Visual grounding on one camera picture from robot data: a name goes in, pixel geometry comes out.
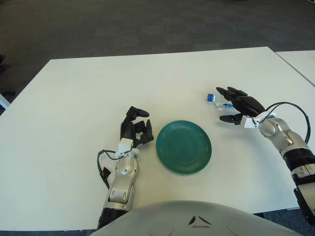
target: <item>black joint segment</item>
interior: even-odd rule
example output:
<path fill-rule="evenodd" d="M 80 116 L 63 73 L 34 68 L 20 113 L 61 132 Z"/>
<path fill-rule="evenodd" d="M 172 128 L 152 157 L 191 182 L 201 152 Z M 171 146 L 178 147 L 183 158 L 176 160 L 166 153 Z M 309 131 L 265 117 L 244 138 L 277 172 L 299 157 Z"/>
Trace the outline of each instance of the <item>black joint segment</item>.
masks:
<path fill-rule="evenodd" d="M 227 87 L 227 89 L 232 91 L 233 93 L 235 93 L 237 96 L 247 96 L 247 93 L 245 93 L 241 90 L 237 90 L 237 89 L 232 88 L 232 87 Z"/>
<path fill-rule="evenodd" d="M 145 133 L 147 131 L 146 125 L 145 125 L 143 120 L 134 124 L 134 129 L 135 129 L 137 134 L 141 133 L 141 132 Z"/>
<path fill-rule="evenodd" d="M 294 175 L 292 175 L 292 178 L 293 178 L 293 181 L 296 185 L 315 182 L 315 175 L 305 176 L 303 178 L 299 178 L 299 176 L 297 176 L 297 174 L 294 174 Z"/>
<path fill-rule="evenodd" d="M 228 122 L 228 123 L 234 123 L 235 125 L 241 124 L 243 114 L 236 114 L 236 115 L 227 115 L 227 116 L 220 116 L 219 119 Z"/>
<path fill-rule="evenodd" d="M 290 171 L 303 165 L 315 163 L 314 154 L 305 148 L 290 150 L 283 155 L 283 159 Z"/>
<path fill-rule="evenodd" d="M 97 229 L 103 228 L 105 225 L 108 225 L 112 221 L 126 214 L 128 211 L 119 210 L 114 208 L 103 208 L 103 211 L 98 220 Z"/>
<path fill-rule="evenodd" d="M 297 203 L 300 206 L 300 209 L 306 219 L 306 221 L 310 224 L 310 225 L 314 225 L 315 224 L 315 216 L 312 214 L 309 206 L 307 205 L 301 191 L 299 188 L 294 189 L 294 194 L 295 197 L 297 199 Z"/>

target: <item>gray carpet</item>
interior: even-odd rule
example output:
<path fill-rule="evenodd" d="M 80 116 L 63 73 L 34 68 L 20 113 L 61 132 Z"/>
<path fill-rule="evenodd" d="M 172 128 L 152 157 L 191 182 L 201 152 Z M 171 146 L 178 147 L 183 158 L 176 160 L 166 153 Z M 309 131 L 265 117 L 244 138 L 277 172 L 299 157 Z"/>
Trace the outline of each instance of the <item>gray carpet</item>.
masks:
<path fill-rule="evenodd" d="M 306 0 L 0 0 L 0 92 L 17 95 L 49 59 L 268 46 L 315 49 L 315 6 Z M 7 95 L 12 101 L 16 96 Z M 298 210 L 265 217 L 314 236 Z M 87 232 L 0 232 L 85 235 Z"/>

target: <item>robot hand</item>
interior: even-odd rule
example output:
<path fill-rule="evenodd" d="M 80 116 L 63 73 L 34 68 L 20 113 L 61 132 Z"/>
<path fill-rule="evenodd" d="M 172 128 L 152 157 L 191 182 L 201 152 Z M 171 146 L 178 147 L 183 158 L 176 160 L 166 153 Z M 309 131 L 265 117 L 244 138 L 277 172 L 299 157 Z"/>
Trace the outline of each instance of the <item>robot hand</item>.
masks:
<path fill-rule="evenodd" d="M 269 139 L 283 157 L 291 171 L 291 176 L 297 188 L 294 194 L 298 204 L 310 224 L 315 222 L 315 156 L 307 146 L 310 137 L 310 125 L 305 112 L 295 104 L 281 102 L 275 105 L 290 104 L 297 107 L 305 115 L 308 132 L 305 141 L 291 131 L 287 123 L 275 117 L 272 111 L 265 108 L 254 98 L 247 96 L 241 90 L 232 87 L 217 88 L 217 91 L 240 113 L 230 116 L 221 116 L 220 120 L 241 124 L 245 128 L 259 128 L 261 134 Z"/>
<path fill-rule="evenodd" d="M 150 120 L 147 121 L 147 125 L 145 125 L 144 121 L 136 124 L 133 124 L 132 121 L 137 117 L 148 116 L 149 113 L 146 111 L 130 107 L 125 120 L 121 124 L 121 139 L 118 144 L 118 151 L 102 150 L 97 156 L 98 170 L 103 181 L 109 188 L 103 211 L 98 221 L 98 229 L 124 215 L 132 208 L 135 195 L 135 182 L 140 171 L 136 159 L 139 155 L 139 150 L 136 147 L 139 144 L 146 144 L 154 139 Z M 140 139 L 137 139 L 136 134 L 139 133 L 143 134 L 140 136 Z M 107 181 L 107 177 L 110 175 L 109 170 L 104 168 L 102 171 L 99 165 L 99 156 L 104 152 L 112 160 L 118 160 L 115 167 L 115 179 L 111 187 L 109 187 Z M 110 157 L 108 152 L 115 153 L 115 158 Z"/>
<path fill-rule="evenodd" d="M 220 116 L 220 120 L 224 122 L 242 124 L 245 128 L 257 128 L 259 122 L 268 115 L 265 108 L 256 99 L 247 96 L 247 93 L 241 90 L 232 87 L 227 87 L 225 90 L 217 87 L 217 91 L 227 101 L 231 101 L 233 107 L 240 112 L 236 115 Z"/>

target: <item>white tabletop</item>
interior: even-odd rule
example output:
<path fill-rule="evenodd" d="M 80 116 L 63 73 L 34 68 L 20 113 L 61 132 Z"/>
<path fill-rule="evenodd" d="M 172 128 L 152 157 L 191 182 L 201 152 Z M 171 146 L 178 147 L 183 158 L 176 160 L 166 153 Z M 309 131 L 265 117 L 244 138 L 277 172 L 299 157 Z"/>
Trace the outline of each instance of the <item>white tabletop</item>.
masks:
<path fill-rule="evenodd" d="M 277 54 L 315 86 L 315 51 L 277 52 Z"/>
<path fill-rule="evenodd" d="M 271 142 L 257 129 L 219 121 L 236 111 L 205 101 L 217 86 L 242 89 L 265 107 L 294 102 L 315 127 L 315 88 L 267 47 L 49 61 L 0 116 L 0 229 L 96 228 L 107 194 L 96 154 L 118 148 L 130 106 L 150 113 L 155 138 L 184 119 L 202 127 L 213 148 L 206 168 L 181 176 L 161 164 L 155 140 L 138 146 L 134 207 L 167 200 L 251 213 L 298 206 L 290 172 Z M 283 105 L 276 112 L 305 136 L 298 110 Z M 309 146 L 315 149 L 312 136 Z M 111 171 L 115 165 L 106 157 L 102 163 Z"/>

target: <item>blue bottle cap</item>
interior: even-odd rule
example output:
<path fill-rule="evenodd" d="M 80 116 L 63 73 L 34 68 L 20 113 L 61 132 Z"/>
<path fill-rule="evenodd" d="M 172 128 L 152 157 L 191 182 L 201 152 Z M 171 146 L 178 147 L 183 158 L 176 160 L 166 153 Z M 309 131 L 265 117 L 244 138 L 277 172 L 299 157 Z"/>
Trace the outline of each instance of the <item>blue bottle cap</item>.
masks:
<path fill-rule="evenodd" d="M 207 101 L 208 102 L 213 102 L 214 101 L 215 96 L 213 94 L 208 94 L 207 96 Z"/>

